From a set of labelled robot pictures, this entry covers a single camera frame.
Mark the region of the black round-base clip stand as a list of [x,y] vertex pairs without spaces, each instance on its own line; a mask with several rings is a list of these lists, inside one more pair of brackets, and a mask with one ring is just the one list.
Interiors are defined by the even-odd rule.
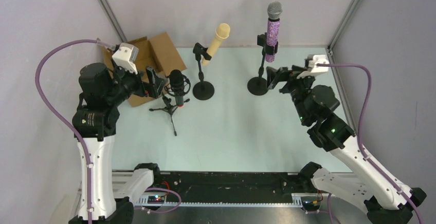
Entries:
[[265,32],[258,35],[257,45],[262,46],[262,62],[258,70],[258,76],[248,81],[247,89],[255,96],[262,96],[268,92],[267,80],[263,78],[265,59],[267,56],[275,56],[278,51],[278,42],[276,42],[275,46],[267,45],[267,33]]

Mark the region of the brown cardboard box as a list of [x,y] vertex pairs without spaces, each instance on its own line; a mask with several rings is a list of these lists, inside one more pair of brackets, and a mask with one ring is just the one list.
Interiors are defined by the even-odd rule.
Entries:
[[[177,69],[184,71],[187,69],[175,45],[170,39],[167,32],[158,34],[152,38],[142,37],[132,41],[129,44],[139,49],[135,65],[138,71],[145,72],[146,66],[153,67],[160,76],[169,76],[171,71]],[[113,70],[112,54],[110,49],[100,46],[103,55],[103,62],[108,69]],[[139,97],[132,95],[127,99],[131,107],[137,107],[155,99],[150,97]]]

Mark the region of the black round-base clamp stand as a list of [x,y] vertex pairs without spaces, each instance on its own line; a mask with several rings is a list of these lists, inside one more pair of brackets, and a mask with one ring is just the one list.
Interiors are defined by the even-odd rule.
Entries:
[[205,81],[204,73],[202,71],[202,58],[206,61],[210,61],[212,56],[207,53],[206,47],[202,46],[200,43],[195,43],[193,47],[193,53],[195,54],[195,59],[198,65],[198,78],[199,82],[192,88],[192,93],[198,100],[206,101],[209,100],[214,95],[214,86]]

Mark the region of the purple glitter microphone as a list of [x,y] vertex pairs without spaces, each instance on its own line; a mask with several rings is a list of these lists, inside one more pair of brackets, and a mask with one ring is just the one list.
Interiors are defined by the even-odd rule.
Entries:
[[272,2],[267,7],[267,32],[266,32],[266,58],[265,61],[272,63],[275,60],[278,34],[280,28],[280,16],[282,14],[282,4],[278,1]]

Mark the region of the beige microphone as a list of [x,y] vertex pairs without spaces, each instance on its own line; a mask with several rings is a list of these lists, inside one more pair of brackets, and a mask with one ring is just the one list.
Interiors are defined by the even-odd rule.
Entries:
[[230,35],[230,26],[226,23],[221,23],[218,25],[218,27],[215,29],[215,36],[209,45],[208,49],[206,50],[206,53],[211,56],[209,60],[206,58],[203,58],[201,63],[203,66],[207,66],[213,56],[215,55],[216,51],[221,46],[222,42],[227,39]]

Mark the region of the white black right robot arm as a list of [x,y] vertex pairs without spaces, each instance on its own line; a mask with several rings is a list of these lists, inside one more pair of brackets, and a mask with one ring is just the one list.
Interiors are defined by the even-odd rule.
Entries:
[[344,163],[358,181],[337,176],[314,162],[301,175],[316,189],[359,208],[372,223],[408,223],[412,216],[423,221],[418,207],[426,193],[398,180],[359,142],[354,130],[335,114],[340,102],[331,87],[315,85],[316,73],[308,68],[267,67],[266,72],[268,89],[284,83],[280,92],[291,96],[312,142]]

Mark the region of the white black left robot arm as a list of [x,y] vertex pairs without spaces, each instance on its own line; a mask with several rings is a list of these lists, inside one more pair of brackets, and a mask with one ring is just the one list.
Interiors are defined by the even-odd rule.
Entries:
[[118,107],[132,95],[157,98],[166,79],[151,66],[142,73],[129,72],[103,63],[92,63],[80,71],[79,105],[72,118],[78,140],[82,169],[82,196],[78,213],[71,223],[131,223],[134,202],[153,183],[150,169],[139,169],[115,196],[112,182],[112,155],[115,144]]

